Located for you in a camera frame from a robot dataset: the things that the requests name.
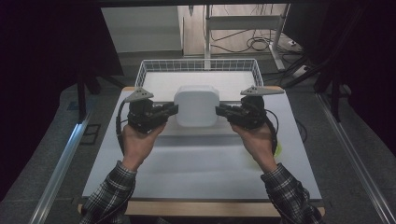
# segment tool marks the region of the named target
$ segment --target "white wire basket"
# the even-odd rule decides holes
[[[136,87],[143,87],[147,72],[227,72],[248,71],[254,78],[255,86],[263,86],[262,73],[255,59],[180,59],[144,60],[136,78]]]

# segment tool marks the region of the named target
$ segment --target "flannel shirt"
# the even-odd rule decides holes
[[[267,194],[282,216],[282,224],[324,224],[319,210],[309,204],[309,192],[283,165],[262,175]]]
[[[123,221],[127,201],[134,191],[136,172],[124,168],[120,161],[99,189],[83,205],[80,224],[117,223]],[[323,224],[319,210],[309,204],[309,192],[281,163],[276,170],[261,176],[269,199],[282,216],[283,224]]]
[[[116,167],[82,206],[82,219],[79,224],[97,223],[104,217],[100,223],[122,224],[127,201],[134,191],[135,177],[136,172],[126,169],[117,161]]]

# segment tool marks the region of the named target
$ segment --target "finger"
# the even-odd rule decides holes
[[[158,135],[163,131],[163,129],[165,128],[165,126],[166,126],[166,123],[162,124],[161,126],[158,126],[158,127],[155,128],[154,130],[152,130],[152,131],[149,133],[149,135],[150,135],[150,136],[153,136],[153,137],[158,136]]]
[[[230,123],[231,128],[234,132],[238,133],[239,135],[243,134],[246,130],[238,125]]]

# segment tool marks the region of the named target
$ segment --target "wall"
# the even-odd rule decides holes
[[[102,8],[117,53],[181,50],[177,7]]]

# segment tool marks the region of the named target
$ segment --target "desk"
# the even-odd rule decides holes
[[[88,197],[121,160],[115,117],[122,91],[83,192]],[[286,93],[264,96],[279,118],[278,139],[283,150],[276,158],[310,191],[324,214],[318,186],[306,157]],[[126,118],[127,109],[122,112]],[[126,215],[194,217],[278,217],[268,200],[262,171],[236,134],[222,136],[159,136],[150,156],[139,168],[134,196]]]

